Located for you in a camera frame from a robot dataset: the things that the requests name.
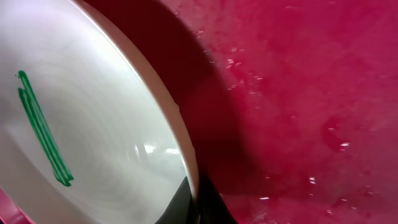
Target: wet red surface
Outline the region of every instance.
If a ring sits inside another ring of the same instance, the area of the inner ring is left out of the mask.
[[[238,222],[398,223],[396,1],[88,2],[157,70]]]

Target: white plate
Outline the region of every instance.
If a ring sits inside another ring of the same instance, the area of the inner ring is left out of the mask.
[[[112,23],[85,4],[2,0],[0,30],[0,187],[33,221],[152,224],[186,176],[195,196],[195,153],[178,106]],[[28,120],[19,70],[70,187],[54,177]]]

